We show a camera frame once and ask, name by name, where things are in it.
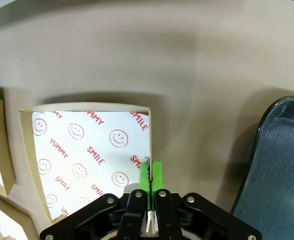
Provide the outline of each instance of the screw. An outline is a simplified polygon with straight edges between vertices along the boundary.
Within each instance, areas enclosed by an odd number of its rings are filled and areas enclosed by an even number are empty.
[[[54,236],[53,235],[47,235],[45,237],[45,240],[54,240]]]
[[[192,204],[193,202],[195,202],[195,199],[192,196],[189,196],[187,198],[187,202],[189,202],[190,204]]]
[[[107,198],[107,203],[112,204],[115,202],[115,200],[112,197]]]
[[[161,197],[165,197],[165,196],[166,196],[166,192],[165,192],[165,191],[160,191],[160,192],[159,192],[159,196],[161,196]]]
[[[137,192],[135,193],[135,196],[136,196],[137,198],[140,198],[142,195],[143,195],[143,194],[142,194],[140,191],[137,191]]]

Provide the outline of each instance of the dark blue tray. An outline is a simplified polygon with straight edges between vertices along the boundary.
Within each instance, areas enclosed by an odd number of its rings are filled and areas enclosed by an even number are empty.
[[[294,240],[294,97],[265,112],[250,164],[232,214],[263,240]]]

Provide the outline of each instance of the black metal bracket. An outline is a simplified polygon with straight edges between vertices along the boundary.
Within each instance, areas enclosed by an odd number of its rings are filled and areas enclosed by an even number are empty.
[[[115,240],[142,240],[148,195],[136,189],[121,198],[105,194],[45,229],[40,240],[100,240],[117,231]],[[202,240],[261,240],[261,233],[197,193],[183,198],[166,189],[153,195],[161,240],[182,240],[182,229]]]

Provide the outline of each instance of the black object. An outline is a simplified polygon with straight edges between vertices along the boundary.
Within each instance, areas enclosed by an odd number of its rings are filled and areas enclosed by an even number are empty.
[[[233,215],[264,240],[294,239],[294,97],[279,99],[263,115],[249,167]]]
[[[116,240],[138,240],[147,213],[145,191],[136,189],[121,198],[105,194],[74,214],[45,229],[40,240],[98,240],[117,231]],[[202,240],[261,240],[261,233],[197,193],[181,198],[160,189],[154,194],[161,240],[187,239],[181,228]]]

